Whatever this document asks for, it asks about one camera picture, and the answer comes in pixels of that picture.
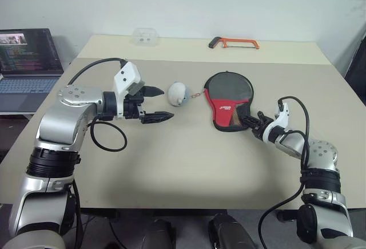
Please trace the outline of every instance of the laptop keyboard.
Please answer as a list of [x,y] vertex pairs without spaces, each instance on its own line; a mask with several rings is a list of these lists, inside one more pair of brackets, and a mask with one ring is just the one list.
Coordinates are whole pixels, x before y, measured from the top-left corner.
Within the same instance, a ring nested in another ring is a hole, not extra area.
[[49,93],[58,79],[4,79],[0,93]]

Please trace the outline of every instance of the table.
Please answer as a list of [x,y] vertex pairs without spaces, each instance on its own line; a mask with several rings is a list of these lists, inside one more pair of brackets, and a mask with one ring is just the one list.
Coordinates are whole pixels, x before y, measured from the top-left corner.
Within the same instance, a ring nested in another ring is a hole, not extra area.
[[[227,49],[216,48],[209,49],[210,53],[206,47],[209,41],[161,38],[157,47],[137,47],[128,37],[92,37],[0,165],[0,202],[14,200],[39,121],[55,101],[57,90],[88,63],[123,57],[137,65],[147,85],[164,91],[181,81],[197,93],[217,72],[243,74],[254,86],[252,114],[261,110],[273,117],[278,98],[299,97],[309,110],[311,137],[327,140],[339,151],[338,168],[348,208],[366,207],[366,109],[316,45],[259,42],[260,50],[229,49],[226,53]],[[272,52],[272,47],[282,52]],[[289,49],[292,55],[285,56]],[[118,63],[105,63],[88,70],[77,83],[111,90],[117,70]],[[170,106],[166,96],[146,98],[144,109],[166,110],[175,116],[152,125],[142,125],[138,120],[115,121],[128,137],[128,146],[120,153],[104,152],[86,135],[80,152],[82,161],[75,169],[82,207],[262,209],[298,189],[298,160],[254,138],[250,131],[217,131],[203,96],[180,108]],[[303,112],[294,102],[290,103],[290,112],[290,125],[304,129]],[[96,136],[107,147],[118,147],[122,142],[117,132],[103,125],[96,127]],[[296,209],[300,204],[297,199],[285,208]]]

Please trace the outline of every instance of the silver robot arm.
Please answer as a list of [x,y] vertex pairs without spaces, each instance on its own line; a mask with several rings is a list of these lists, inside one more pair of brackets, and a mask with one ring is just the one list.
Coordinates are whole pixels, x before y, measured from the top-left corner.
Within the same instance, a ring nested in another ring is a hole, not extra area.
[[[275,119],[258,112],[258,118],[243,117],[241,122],[252,128],[254,136],[265,143],[301,159],[304,137],[287,133],[289,108],[279,104]],[[340,175],[336,168],[338,151],[327,141],[308,140],[309,159],[301,170],[304,184],[302,205],[297,213],[297,235],[316,249],[366,248],[366,242],[353,237],[345,197],[340,191]]]
[[13,204],[4,249],[64,249],[62,235],[74,222],[76,198],[71,193],[74,167],[89,122],[138,118],[143,124],[161,122],[168,112],[145,113],[144,96],[163,94],[144,86],[134,64],[127,62],[114,77],[114,92],[67,85],[43,116],[18,197]]

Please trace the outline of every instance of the laptop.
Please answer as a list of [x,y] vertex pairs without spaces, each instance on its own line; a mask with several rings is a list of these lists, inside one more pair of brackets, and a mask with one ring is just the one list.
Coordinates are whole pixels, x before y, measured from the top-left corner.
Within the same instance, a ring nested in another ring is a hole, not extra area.
[[35,112],[63,73],[50,30],[0,30],[0,72],[0,112]]

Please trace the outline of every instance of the white wall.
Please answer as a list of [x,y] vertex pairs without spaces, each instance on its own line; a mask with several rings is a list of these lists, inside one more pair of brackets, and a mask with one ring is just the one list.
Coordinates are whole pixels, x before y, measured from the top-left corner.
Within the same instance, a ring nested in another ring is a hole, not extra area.
[[63,61],[91,34],[316,41],[341,73],[366,31],[366,0],[0,0],[0,29],[49,27]]

